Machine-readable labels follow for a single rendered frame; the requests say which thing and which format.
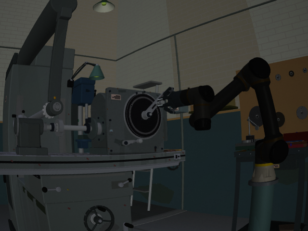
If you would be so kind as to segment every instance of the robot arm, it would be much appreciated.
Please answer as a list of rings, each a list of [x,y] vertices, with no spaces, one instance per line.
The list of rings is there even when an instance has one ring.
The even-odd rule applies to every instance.
[[[171,91],[167,95],[167,92],[170,92],[168,89],[163,97],[163,100],[168,102],[162,107],[168,110],[169,106],[176,108],[193,105],[194,113],[190,117],[190,125],[195,130],[209,130],[211,118],[238,94],[252,87],[256,91],[265,133],[265,138],[256,142],[256,164],[278,164],[286,159],[289,148],[279,131],[269,76],[269,64],[261,58],[254,58],[216,96],[210,86]]]

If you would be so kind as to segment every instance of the disc hanging on board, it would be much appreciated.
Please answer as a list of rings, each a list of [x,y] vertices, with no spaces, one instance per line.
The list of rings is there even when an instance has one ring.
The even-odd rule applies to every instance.
[[[296,111],[296,115],[299,119],[306,119],[308,115],[307,108],[304,106],[300,106]]]
[[[250,110],[249,119],[259,127],[263,125],[259,106],[255,106]]]
[[[277,112],[276,117],[277,117],[277,121],[278,121],[278,126],[282,127],[285,123],[284,115],[281,112]]]

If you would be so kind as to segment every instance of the gray floor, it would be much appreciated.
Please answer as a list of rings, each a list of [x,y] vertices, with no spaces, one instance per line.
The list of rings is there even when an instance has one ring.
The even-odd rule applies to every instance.
[[[157,205],[151,205],[151,211],[147,211],[146,203],[136,201],[133,201],[131,212],[132,218],[146,217],[133,220],[133,231],[231,231],[232,226],[232,217],[170,209]],[[9,218],[8,205],[0,205],[0,231],[10,231]],[[248,218],[238,218],[236,230],[248,222]]]

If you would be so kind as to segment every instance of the pegboard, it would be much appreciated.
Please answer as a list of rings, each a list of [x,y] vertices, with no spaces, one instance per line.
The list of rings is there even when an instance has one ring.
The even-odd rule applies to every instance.
[[[297,109],[304,106],[308,109],[308,56],[296,59],[272,63],[270,66],[270,91],[273,97],[275,110],[284,115],[284,125],[279,127],[280,133],[291,133],[308,131],[308,116],[305,119],[297,117]],[[249,91],[241,92],[240,95],[241,107],[241,126],[242,140],[246,140],[248,136],[248,116],[250,110],[259,106],[255,90],[251,87]],[[259,130],[250,124],[250,135],[254,135],[255,139],[263,139],[264,126],[260,126]]]

